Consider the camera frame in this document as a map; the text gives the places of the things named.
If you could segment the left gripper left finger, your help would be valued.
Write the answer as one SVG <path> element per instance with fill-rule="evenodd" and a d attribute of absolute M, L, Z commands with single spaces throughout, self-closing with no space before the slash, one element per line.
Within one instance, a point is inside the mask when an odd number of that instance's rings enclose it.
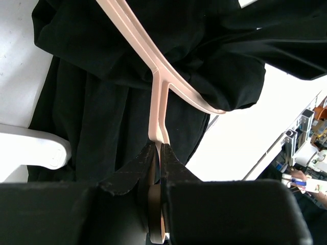
<path fill-rule="evenodd" d="M 147 189 L 155 179 L 155 153 L 155 143 L 146 144 L 132 161 L 101 181 L 99 187 L 110 195 L 126 195 L 134 188 Z"/>

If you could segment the black trousers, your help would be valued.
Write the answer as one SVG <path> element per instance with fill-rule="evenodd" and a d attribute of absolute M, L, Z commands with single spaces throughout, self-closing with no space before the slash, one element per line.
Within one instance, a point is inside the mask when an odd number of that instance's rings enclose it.
<path fill-rule="evenodd" d="M 30 182 L 103 180 L 149 141 L 185 164 L 211 113 L 258 102 L 265 64 L 326 74 L 326 1 L 38 1 L 32 22 L 53 58 L 30 128 L 72 156 Z"/>

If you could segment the pink plastic hanger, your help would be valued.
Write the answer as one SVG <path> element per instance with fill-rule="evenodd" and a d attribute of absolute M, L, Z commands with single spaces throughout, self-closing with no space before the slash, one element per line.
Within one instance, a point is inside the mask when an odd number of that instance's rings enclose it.
<path fill-rule="evenodd" d="M 161 145 L 170 144 L 166 129 L 166 111 L 170 90 L 204 113 L 220 115 L 224 114 L 224 111 L 209 105 L 172 67 L 126 1 L 98 1 L 98 4 L 152 72 L 148 136 L 155 142 L 160 162 Z M 168 232 L 168 223 L 164 220 L 164 209 L 161 206 L 163 191 L 164 185 L 158 183 L 149 188 L 148 195 L 149 236 L 150 240 L 156 244 L 162 244 Z"/>

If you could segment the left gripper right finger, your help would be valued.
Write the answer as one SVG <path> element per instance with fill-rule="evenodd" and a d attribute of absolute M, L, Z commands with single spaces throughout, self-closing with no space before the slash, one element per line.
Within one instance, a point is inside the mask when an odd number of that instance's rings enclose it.
<path fill-rule="evenodd" d="M 201 182 L 176 157 L 169 144 L 162 144 L 160 148 L 160 183 L 168 182 Z"/>

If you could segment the blurred person hand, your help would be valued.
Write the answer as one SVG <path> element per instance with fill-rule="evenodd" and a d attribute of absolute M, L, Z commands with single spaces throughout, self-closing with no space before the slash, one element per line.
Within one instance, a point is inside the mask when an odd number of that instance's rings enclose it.
<path fill-rule="evenodd" d="M 288 188 L 296 187 L 305 190 L 309 178 L 300 170 L 291 169 L 288 174 L 282 174 L 282 183 Z"/>

